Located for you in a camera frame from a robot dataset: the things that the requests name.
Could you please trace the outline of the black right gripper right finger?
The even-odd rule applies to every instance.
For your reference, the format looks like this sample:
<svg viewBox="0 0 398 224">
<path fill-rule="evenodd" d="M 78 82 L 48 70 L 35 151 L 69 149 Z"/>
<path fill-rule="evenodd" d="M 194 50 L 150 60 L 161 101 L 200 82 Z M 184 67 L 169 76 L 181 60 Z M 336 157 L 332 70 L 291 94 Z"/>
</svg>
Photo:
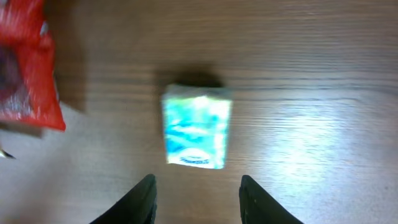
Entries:
<svg viewBox="0 0 398 224">
<path fill-rule="evenodd" d="M 242 224 L 303 224 L 249 175 L 242 176 L 239 205 Z"/>
</svg>

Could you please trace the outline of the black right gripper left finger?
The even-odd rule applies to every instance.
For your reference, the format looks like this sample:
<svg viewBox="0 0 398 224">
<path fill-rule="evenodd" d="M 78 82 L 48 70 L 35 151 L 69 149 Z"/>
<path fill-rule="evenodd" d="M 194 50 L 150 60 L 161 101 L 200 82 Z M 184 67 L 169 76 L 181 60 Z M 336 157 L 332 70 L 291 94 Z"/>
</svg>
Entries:
<svg viewBox="0 0 398 224">
<path fill-rule="evenodd" d="M 154 224 L 156 200 L 155 175 L 148 174 L 90 224 Z"/>
</svg>

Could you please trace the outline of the green tissue pack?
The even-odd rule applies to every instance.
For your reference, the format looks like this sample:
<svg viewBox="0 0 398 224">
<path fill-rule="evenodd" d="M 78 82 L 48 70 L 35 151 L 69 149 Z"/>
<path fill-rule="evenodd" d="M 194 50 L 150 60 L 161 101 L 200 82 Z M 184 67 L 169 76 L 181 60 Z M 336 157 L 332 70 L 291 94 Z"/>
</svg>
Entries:
<svg viewBox="0 0 398 224">
<path fill-rule="evenodd" d="M 223 169 L 233 106 L 231 91 L 172 84 L 166 87 L 161 105 L 167 162 Z"/>
</svg>

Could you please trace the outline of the red jerky bag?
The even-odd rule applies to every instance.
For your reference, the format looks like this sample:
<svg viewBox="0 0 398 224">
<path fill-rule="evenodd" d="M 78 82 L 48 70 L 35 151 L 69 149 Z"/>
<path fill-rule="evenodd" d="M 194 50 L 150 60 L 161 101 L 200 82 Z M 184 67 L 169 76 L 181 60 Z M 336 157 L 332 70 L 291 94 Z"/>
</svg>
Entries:
<svg viewBox="0 0 398 224">
<path fill-rule="evenodd" d="M 1 1 L 1 120 L 64 131 L 43 0 Z"/>
</svg>

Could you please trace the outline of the cream snack bag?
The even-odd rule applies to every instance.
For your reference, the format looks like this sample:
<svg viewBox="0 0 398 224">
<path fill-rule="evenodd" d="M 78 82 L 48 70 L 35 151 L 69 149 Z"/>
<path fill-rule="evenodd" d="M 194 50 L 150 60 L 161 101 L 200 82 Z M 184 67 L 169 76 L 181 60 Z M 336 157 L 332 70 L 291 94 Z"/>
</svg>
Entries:
<svg viewBox="0 0 398 224">
<path fill-rule="evenodd" d="M 0 156 L 6 159 L 15 159 L 14 156 L 9 154 L 8 152 L 4 151 L 3 149 L 0 149 Z"/>
</svg>

